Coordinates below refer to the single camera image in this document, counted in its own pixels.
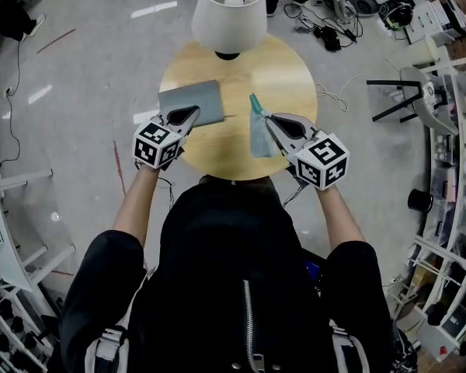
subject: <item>teal cloth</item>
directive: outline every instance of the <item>teal cloth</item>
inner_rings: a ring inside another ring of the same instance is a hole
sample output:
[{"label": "teal cloth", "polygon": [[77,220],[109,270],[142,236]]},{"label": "teal cloth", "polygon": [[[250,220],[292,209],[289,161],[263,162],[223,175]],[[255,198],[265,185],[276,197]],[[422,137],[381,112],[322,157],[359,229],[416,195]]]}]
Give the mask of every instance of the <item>teal cloth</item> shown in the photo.
[{"label": "teal cloth", "polygon": [[267,130],[266,118],[271,112],[263,109],[255,94],[250,94],[250,152],[254,158],[272,158],[279,155],[276,142]]}]

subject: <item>light bulb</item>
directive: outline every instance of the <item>light bulb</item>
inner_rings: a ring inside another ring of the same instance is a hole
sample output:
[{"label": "light bulb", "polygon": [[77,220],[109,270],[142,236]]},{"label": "light bulb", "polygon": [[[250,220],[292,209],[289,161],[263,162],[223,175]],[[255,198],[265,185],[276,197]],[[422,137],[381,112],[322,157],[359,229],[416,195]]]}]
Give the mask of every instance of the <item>light bulb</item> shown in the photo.
[{"label": "light bulb", "polygon": [[224,5],[229,5],[230,7],[240,7],[243,5],[243,0],[224,0]]}]

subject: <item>white lampshade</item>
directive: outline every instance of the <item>white lampshade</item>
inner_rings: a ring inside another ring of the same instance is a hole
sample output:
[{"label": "white lampshade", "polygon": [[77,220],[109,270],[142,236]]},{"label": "white lampshade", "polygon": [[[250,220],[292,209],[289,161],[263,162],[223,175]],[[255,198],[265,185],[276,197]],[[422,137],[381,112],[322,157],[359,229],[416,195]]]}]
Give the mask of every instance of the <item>white lampshade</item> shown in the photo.
[{"label": "white lampshade", "polygon": [[218,53],[247,51],[267,32],[266,0],[198,0],[192,31],[203,46]]}]

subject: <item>wooden tabletop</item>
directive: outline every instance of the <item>wooden tabletop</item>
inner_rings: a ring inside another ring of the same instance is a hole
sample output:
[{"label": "wooden tabletop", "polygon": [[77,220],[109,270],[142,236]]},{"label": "wooden tabletop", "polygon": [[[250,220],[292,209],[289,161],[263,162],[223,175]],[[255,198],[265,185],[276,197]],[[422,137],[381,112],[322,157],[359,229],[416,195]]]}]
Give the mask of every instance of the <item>wooden tabletop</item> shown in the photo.
[{"label": "wooden tabletop", "polygon": [[254,180],[288,167],[287,160],[254,158],[250,152],[250,100],[254,92],[271,113],[293,113],[315,122],[318,102],[305,63],[277,37],[223,61],[196,41],[188,43],[165,71],[161,91],[208,80],[219,82],[224,121],[194,128],[182,157],[203,174]]}]

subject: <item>white box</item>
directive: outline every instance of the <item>white box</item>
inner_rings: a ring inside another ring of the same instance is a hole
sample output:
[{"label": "white box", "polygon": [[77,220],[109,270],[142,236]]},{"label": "white box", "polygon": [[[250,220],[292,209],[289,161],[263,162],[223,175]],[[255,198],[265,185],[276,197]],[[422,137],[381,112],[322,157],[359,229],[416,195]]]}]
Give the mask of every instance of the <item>white box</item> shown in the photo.
[{"label": "white box", "polygon": [[430,35],[440,47],[452,43],[455,39],[443,31],[442,24],[431,2],[424,2],[414,8],[412,21],[405,27],[411,44]]},{"label": "white box", "polygon": [[436,17],[440,21],[440,25],[442,26],[442,30],[448,34],[450,37],[453,37],[454,39],[457,39],[458,37],[461,37],[459,32],[457,32],[453,26],[452,23],[450,23],[449,17],[447,16],[447,13],[443,9],[442,3],[440,0],[435,0],[432,3],[433,10],[436,13]]},{"label": "white box", "polygon": [[447,7],[452,11],[456,19],[457,23],[453,23],[454,28],[458,26],[461,31],[466,33],[466,14],[461,11],[455,0],[445,1],[447,2]]},{"label": "white box", "polygon": [[144,164],[157,169],[171,162],[179,150],[183,137],[170,129],[145,121],[133,136],[133,156]]},{"label": "white box", "polygon": [[295,154],[297,176],[320,190],[347,174],[349,151],[334,135],[318,132],[318,140]]}]

